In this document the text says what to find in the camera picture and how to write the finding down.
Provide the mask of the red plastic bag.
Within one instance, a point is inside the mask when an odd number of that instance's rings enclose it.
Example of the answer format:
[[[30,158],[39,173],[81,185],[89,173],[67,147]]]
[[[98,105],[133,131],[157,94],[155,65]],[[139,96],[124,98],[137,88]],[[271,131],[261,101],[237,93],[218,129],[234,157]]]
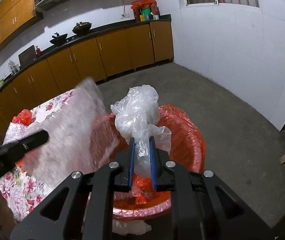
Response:
[[[150,178],[141,178],[134,174],[131,195],[135,200],[135,205],[147,204],[156,197]]]
[[[14,116],[12,122],[15,124],[23,124],[29,126],[32,124],[32,112],[28,109],[23,109],[17,116]]]

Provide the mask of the clear plastic bag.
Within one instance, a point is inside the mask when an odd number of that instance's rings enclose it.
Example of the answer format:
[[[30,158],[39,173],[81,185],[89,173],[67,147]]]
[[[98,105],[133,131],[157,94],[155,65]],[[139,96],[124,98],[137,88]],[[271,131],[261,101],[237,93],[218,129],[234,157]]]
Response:
[[[160,109],[159,95],[150,85],[129,89],[127,95],[110,106],[115,115],[115,127],[129,142],[134,139],[134,173],[141,178],[151,178],[150,137],[158,149],[171,151],[172,132],[165,126],[158,126]]]

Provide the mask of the red lined trash basket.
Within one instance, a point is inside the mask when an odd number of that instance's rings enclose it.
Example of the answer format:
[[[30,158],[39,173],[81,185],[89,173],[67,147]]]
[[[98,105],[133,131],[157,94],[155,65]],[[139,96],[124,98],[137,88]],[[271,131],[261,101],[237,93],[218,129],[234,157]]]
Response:
[[[158,126],[165,126],[172,132],[170,159],[186,169],[201,173],[205,164],[206,145],[199,129],[188,115],[174,105],[162,105]],[[118,152],[128,148],[128,144],[115,127],[115,115],[109,113],[94,122],[90,135],[92,171],[112,161]],[[130,191],[114,194],[114,219],[146,220],[164,215],[171,210],[170,192],[156,192],[156,197],[147,204],[135,205]]]

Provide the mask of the lower orange kitchen cabinets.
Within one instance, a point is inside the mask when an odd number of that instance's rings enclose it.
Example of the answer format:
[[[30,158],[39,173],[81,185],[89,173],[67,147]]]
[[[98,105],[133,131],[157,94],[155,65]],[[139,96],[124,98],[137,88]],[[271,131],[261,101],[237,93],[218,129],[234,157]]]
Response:
[[[0,88],[0,140],[20,111],[71,90],[86,77],[100,82],[173,58],[170,15],[155,21],[105,25],[53,47]]]

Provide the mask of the floral tablecloth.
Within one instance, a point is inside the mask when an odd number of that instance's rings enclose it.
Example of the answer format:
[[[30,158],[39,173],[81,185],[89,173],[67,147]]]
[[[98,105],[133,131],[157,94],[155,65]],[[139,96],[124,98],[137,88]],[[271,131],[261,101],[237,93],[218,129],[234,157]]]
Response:
[[[39,130],[49,134],[13,171],[0,178],[0,191],[16,223],[30,214],[74,171],[91,173],[125,150],[127,143],[106,113],[101,92],[91,78],[32,109],[32,124],[10,123],[4,143]]]

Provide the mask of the black wok left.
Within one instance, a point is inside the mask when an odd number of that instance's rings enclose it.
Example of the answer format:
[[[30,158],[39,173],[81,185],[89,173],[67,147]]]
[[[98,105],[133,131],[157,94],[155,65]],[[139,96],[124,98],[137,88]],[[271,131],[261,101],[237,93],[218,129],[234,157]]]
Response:
[[[54,33],[54,35],[52,35],[50,43],[53,45],[60,46],[61,44],[64,44],[66,42],[67,36],[67,34],[60,35],[59,33]]]

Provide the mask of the black wok with lid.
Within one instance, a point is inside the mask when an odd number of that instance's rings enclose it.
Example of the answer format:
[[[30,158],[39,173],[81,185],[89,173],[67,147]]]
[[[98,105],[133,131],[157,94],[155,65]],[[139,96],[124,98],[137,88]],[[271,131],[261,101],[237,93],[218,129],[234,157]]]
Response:
[[[77,22],[73,27],[72,32],[78,36],[87,35],[90,33],[92,23],[90,22]]]

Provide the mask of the green cup on counter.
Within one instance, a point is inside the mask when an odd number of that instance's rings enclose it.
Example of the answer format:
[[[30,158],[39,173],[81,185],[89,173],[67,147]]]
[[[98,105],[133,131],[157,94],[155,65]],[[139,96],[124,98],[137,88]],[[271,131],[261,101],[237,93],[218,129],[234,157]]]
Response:
[[[150,21],[152,20],[152,15],[151,15],[151,9],[150,7],[143,8],[142,9],[142,14],[144,16],[145,21]]]

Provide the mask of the red bag on counter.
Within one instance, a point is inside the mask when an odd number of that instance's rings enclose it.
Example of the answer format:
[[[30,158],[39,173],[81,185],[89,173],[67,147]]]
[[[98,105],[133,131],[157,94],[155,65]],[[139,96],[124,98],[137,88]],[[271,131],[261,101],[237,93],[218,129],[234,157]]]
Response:
[[[152,20],[158,20],[160,18],[160,13],[156,0],[138,0],[132,2],[131,6],[136,22],[145,21],[144,16],[142,14],[142,9],[147,7],[150,7],[151,9]]]

